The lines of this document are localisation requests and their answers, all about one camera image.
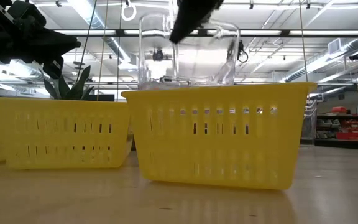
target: basket rim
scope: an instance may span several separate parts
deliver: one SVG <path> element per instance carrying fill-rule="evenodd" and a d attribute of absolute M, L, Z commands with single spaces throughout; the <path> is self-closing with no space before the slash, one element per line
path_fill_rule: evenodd
<path fill-rule="evenodd" d="M 53 102 L 53 103 L 76 103 L 76 104 L 105 104 L 105 105 L 126 105 L 126 102 L 115 102 L 115 101 L 88 101 L 88 100 L 55 100 L 55 99 L 44 99 L 44 98 L 11 98 L 11 97 L 0 97 L 0 101 L 38 101 L 38 102 Z"/>
<path fill-rule="evenodd" d="M 260 84 L 260 85 L 232 85 L 232 86 L 202 86 L 202 87 L 192 87 L 192 88 L 177 88 L 171 90 L 139 90 L 139 91 L 124 91 L 121 93 L 121 96 L 127 98 L 128 96 L 137 96 L 137 95 L 158 95 L 161 94 L 161 91 L 164 93 L 189 93 L 189 92 L 211 92 L 216 90 L 243 90 L 245 88 L 252 88 L 258 90 L 258 88 L 269 88 L 270 86 L 296 86 L 297 88 L 308 89 L 308 93 L 317 88 L 316 83 L 312 82 L 298 82 L 298 83 L 269 83 L 269 84 Z"/>

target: wooden table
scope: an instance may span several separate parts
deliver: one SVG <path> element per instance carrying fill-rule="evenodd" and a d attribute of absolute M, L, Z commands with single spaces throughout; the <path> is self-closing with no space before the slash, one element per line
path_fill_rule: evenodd
<path fill-rule="evenodd" d="M 358 223 L 358 150 L 301 148 L 290 190 L 150 182 L 118 169 L 9 170 L 0 223 Z"/>

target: ceiling beam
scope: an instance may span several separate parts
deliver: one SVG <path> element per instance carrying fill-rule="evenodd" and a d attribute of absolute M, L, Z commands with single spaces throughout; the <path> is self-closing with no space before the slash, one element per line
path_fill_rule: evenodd
<path fill-rule="evenodd" d="M 87 29 L 54 29 L 56 32 L 71 35 L 75 37 L 103 37 L 104 30 L 90 30 L 88 35 Z M 189 37 L 213 37 L 216 30 L 214 29 L 198 29 L 189 34 Z M 358 30 L 344 29 L 241 29 L 241 37 L 290 37 L 290 38 L 336 38 L 336 37 L 352 37 L 358 38 Z M 106 29 L 105 37 L 139 37 L 138 29 Z"/>

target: glass jar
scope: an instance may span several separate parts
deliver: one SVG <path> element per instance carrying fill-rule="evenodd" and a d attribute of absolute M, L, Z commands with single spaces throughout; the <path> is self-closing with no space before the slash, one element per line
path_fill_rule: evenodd
<path fill-rule="evenodd" d="M 140 19 L 139 88 L 232 85 L 239 45 L 239 29 L 226 22 L 203 24 L 179 44 L 169 41 L 173 19 L 148 14 Z"/>

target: hanging cable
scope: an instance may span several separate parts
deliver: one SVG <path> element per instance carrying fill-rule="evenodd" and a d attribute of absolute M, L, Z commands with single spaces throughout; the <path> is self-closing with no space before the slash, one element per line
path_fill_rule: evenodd
<path fill-rule="evenodd" d="M 299 0 L 299 13 L 301 19 L 301 32 L 302 32 L 302 47 L 303 47 L 303 61 L 305 62 L 305 75 L 306 75 L 306 82 L 308 82 L 308 65 L 306 63 L 306 53 L 305 53 L 305 37 L 303 35 L 303 19 L 302 19 L 302 8 L 301 8 L 301 0 Z"/>
<path fill-rule="evenodd" d="M 109 7 L 106 6 L 106 17 L 104 18 L 104 24 L 107 24 L 107 17 L 108 17 L 108 9 Z M 104 30 L 103 30 L 103 39 L 106 36 L 106 26 L 104 26 Z M 104 43 L 106 41 L 103 41 L 103 45 L 102 45 L 102 59 L 100 60 L 100 70 L 99 70 L 99 82 L 98 82 L 98 95 L 96 96 L 96 101 L 99 101 L 99 90 L 100 90 L 100 80 L 102 77 L 102 66 L 103 66 L 103 55 L 104 55 Z"/>
<path fill-rule="evenodd" d="M 245 60 L 241 60 L 240 58 L 241 58 L 241 56 L 243 56 L 243 55 L 245 55 L 246 57 L 247 57 L 247 59 L 245 59 Z M 237 53 L 237 60 L 239 61 L 239 62 L 241 62 L 241 65 L 243 64 L 243 63 L 246 63 L 247 61 L 248 61 L 248 54 L 247 54 L 247 52 L 245 52 L 245 50 L 244 50 L 244 44 L 242 43 L 242 40 L 240 40 L 239 41 L 239 50 L 238 50 L 238 53 Z"/>
<path fill-rule="evenodd" d="M 97 3 L 97 2 L 98 2 L 98 0 L 95 0 L 95 1 L 94 1 L 93 11 L 92 11 L 92 17 L 91 17 L 91 22 L 89 23 L 89 27 L 88 27 L 88 33 L 87 33 L 86 39 L 85 39 L 84 51 L 82 51 L 80 69 L 78 69 L 78 75 L 77 75 L 76 82 L 78 82 L 78 78 L 80 77 L 80 72 L 81 72 L 81 68 L 82 68 L 82 63 L 83 63 L 83 61 L 84 61 L 84 56 L 85 56 L 86 45 L 87 45 L 88 39 L 89 39 L 89 37 L 90 37 L 91 25 L 92 25 L 92 20 L 93 20 L 94 12 L 95 12 L 95 10 L 96 10 L 96 3 Z"/>
<path fill-rule="evenodd" d="M 121 26 L 122 26 L 122 16 L 119 18 L 119 28 L 121 29 Z M 121 46 L 121 37 L 118 38 L 118 47 Z M 118 51 L 118 55 L 117 57 L 119 58 L 121 54 L 121 51 Z M 118 102 L 118 88 L 119 88 L 119 84 L 118 84 L 118 80 L 119 80 L 119 67 L 118 67 L 118 63 L 119 61 L 117 61 L 117 102 Z"/>

